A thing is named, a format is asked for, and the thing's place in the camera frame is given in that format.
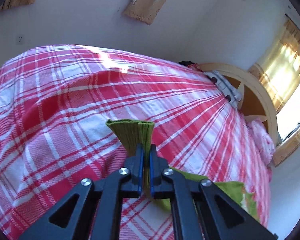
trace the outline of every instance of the bed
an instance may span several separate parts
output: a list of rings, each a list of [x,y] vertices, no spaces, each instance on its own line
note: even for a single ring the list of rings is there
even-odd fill
[[[213,181],[241,181],[267,226],[270,173],[241,112],[202,72],[79,45],[31,49],[0,68],[0,229],[9,239],[82,178],[105,178],[126,152],[108,119],[155,123],[158,155]],[[171,214],[125,200],[120,239],[173,239]]]

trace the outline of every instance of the white wall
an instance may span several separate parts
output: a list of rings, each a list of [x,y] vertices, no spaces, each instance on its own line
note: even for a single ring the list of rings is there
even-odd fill
[[[131,0],[36,0],[0,12],[0,66],[27,49],[82,44],[175,60],[217,0],[167,0],[150,26],[123,16]],[[25,37],[16,45],[16,36]]]
[[[300,146],[273,169],[268,229],[284,240],[300,219]]]
[[[300,28],[300,17],[288,0],[218,0],[203,16],[182,56],[197,63],[248,69],[271,45],[285,13]]]

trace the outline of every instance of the wall outlet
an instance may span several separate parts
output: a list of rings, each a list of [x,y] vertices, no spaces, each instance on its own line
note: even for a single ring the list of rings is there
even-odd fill
[[[17,35],[16,36],[16,45],[22,45],[25,43],[25,38],[23,35]]]

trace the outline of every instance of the metal screw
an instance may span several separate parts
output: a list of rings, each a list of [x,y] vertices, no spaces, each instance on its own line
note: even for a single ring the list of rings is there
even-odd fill
[[[201,185],[204,187],[210,187],[212,185],[212,182],[209,179],[203,179],[201,180]]]
[[[121,168],[120,170],[119,170],[119,173],[121,174],[121,175],[126,175],[126,174],[128,174],[130,171],[129,171],[129,169],[128,168]]]
[[[81,184],[84,185],[84,186],[89,186],[91,184],[91,179],[83,179],[81,180]]]
[[[227,96],[226,96],[226,99],[230,102],[230,101],[231,101],[231,96],[230,96],[230,95],[227,95]]]
[[[215,77],[212,77],[211,81],[212,81],[213,84],[216,84],[218,82],[218,80]]]
[[[173,169],[164,169],[163,174],[164,175],[172,175],[173,174]]]

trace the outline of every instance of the black object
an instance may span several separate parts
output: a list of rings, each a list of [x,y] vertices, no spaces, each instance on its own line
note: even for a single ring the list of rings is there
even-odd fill
[[[119,239],[122,199],[141,195],[142,174],[143,149],[138,145],[124,168],[95,182],[83,179],[19,240],[87,240],[91,229],[91,240]],[[155,145],[150,150],[150,191],[155,199],[170,199],[176,240],[199,240],[202,234],[205,240],[277,239],[210,180],[192,181],[170,169]]]
[[[180,61],[179,64],[188,67],[194,63],[192,61]]]

